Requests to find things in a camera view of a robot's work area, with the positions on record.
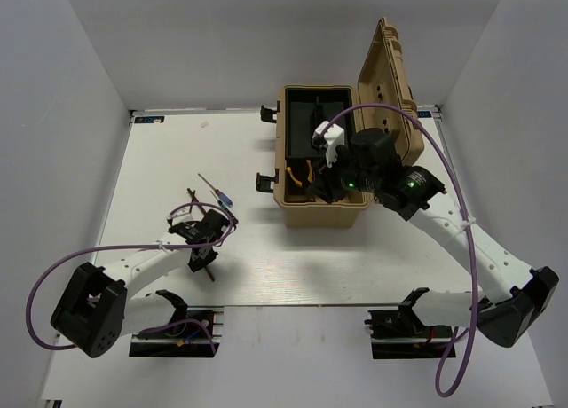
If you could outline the yellow handled needle-nose pliers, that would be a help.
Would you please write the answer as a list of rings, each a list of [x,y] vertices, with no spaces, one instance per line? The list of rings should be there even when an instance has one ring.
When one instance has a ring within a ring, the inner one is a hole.
[[[312,161],[310,159],[306,159],[300,177],[300,182],[302,183],[302,187],[306,189],[313,182],[313,179],[314,179],[314,172],[312,168]]]

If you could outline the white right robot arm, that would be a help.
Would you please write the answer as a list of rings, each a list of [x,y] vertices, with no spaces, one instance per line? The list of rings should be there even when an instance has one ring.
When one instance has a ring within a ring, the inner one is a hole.
[[[559,283],[548,266],[516,258],[471,219],[444,184],[421,166],[403,164],[381,129],[347,138],[323,122],[313,144],[324,158],[313,167],[311,194],[327,203],[350,192],[372,194],[385,208],[436,241],[472,278],[470,296],[413,291],[399,306],[402,328],[419,336],[431,326],[472,326],[503,348],[512,347],[545,311]]]

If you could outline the tan plastic toolbox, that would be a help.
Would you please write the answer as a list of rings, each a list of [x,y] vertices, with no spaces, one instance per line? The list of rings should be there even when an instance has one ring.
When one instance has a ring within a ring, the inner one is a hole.
[[[377,23],[356,85],[288,85],[274,112],[275,175],[257,177],[289,228],[350,228],[372,203],[410,215],[424,190],[403,188],[424,173],[398,31]]]

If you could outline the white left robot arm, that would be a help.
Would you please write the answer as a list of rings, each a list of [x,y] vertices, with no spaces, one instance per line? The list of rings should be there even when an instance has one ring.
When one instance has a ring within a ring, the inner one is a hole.
[[[238,223],[231,211],[209,206],[196,220],[183,206],[169,214],[155,243],[114,263],[84,263],[73,272],[51,316],[51,326],[91,358],[126,334],[183,333],[190,319],[184,299],[153,290],[158,279],[183,266],[199,271],[212,263]]]

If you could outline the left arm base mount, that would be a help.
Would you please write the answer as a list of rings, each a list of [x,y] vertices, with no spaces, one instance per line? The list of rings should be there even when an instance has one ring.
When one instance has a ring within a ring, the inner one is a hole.
[[[133,335],[129,357],[132,358],[213,358],[220,346],[223,308],[196,308],[186,316],[202,323],[185,323],[155,333]]]

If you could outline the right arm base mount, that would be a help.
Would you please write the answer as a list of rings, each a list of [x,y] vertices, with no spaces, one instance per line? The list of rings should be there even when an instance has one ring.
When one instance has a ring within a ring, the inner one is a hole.
[[[449,326],[415,326],[398,309],[370,309],[364,321],[373,360],[440,359],[453,335]]]

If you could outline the yellow handled small pliers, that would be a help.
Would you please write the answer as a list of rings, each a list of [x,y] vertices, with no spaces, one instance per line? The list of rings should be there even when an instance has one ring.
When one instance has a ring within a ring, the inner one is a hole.
[[[292,170],[291,167],[287,166],[286,167],[286,171],[288,176],[290,177],[290,179],[292,180],[292,182],[294,183],[295,186],[299,187],[299,188],[303,188],[304,187],[304,181],[301,179],[298,179],[295,175],[294,172]]]

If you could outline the black toolbox tray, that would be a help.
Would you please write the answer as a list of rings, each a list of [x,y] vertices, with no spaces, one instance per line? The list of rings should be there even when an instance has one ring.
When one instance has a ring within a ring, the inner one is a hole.
[[[325,149],[312,143],[312,134],[323,121],[352,106],[351,88],[291,86],[284,93],[285,158],[323,158]]]

